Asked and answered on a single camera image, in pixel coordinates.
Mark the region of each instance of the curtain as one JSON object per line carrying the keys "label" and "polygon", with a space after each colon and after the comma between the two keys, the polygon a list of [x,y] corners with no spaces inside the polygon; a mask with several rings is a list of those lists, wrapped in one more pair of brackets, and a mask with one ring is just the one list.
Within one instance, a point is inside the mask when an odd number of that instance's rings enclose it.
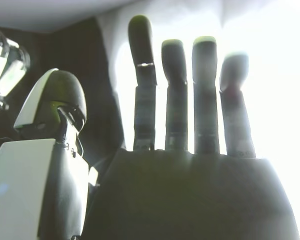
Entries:
{"label": "curtain", "polygon": [[[165,147],[167,80],[161,44],[183,42],[187,80],[192,83],[192,47],[200,36],[217,42],[218,69],[226,55],[249,55],[249,74],[242,92],[258,158],[276,170],[292,205],[300,234],[300,0],[153,0],[141,1],[97,16],[109,61],[109,74],[123,124],[126,148],[134,141],[135,68],[128,24],[135,15],[152,24],[153,55],[158,82],[155,148]],[[193,84],[188,84],[188,149],[194,151]],[[220,98],[220,152],[226,154]]]}

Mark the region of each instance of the ceiling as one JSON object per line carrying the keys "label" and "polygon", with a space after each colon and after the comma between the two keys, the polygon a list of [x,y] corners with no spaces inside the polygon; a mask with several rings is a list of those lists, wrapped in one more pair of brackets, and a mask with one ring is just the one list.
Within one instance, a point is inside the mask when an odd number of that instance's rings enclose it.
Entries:
{"label": "ceiling", "polygon": [[136,0],[0,0],[0,27],[49,33]]}

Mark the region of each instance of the white ceiling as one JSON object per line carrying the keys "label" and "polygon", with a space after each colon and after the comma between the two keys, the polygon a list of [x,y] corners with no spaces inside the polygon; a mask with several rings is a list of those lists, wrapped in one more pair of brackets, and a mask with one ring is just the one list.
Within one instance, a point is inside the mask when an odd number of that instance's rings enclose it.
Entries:
{"label": "white ceiling", "polygon": [[0,0],[0,27],[52,32],[136,0]]}

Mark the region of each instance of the dark wall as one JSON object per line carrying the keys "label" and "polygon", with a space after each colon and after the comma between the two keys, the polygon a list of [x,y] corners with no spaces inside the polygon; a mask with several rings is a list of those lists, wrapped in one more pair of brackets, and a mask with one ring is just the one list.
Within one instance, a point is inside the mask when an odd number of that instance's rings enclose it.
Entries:
{"label": "dark wall", "polygon": [[31,69],[9,96],[11,110],[0,113],[0,137],[18,137],[13,124],[25,98],[45,71],[58,68],[73,73],[85,93],[87,122],[80,133],[85,160],[94,165],[122,146],[119,109],[110,85],[102,33],[94,18],[52,34],[1,30],[25,46],[31,57]]}

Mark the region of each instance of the white curtain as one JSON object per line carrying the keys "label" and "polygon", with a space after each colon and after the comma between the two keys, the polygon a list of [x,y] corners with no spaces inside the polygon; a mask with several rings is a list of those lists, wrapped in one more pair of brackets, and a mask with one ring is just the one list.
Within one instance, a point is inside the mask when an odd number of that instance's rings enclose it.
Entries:
{"label": "white curtain", "polygon": [[[165,147],[166,88],[161,44],[184,44],[187,80],[192,82],[195,38],[213,36],[218,74],[224,57],[249,55],[249,75],[242,87],[257,157],[268,158],[291,202],[300,234],[300,0],[153,0],[99,15],[113,89],[118,94],[125,143],[132,150],[136,73],[128,41],[128,23],[146,15],[152,23],[153,54],[159,89],[156,101],[157,149]],[[193,85],[188,90],[189,151],[194,151]],[[226,153],[218,99],[220,151]]]}

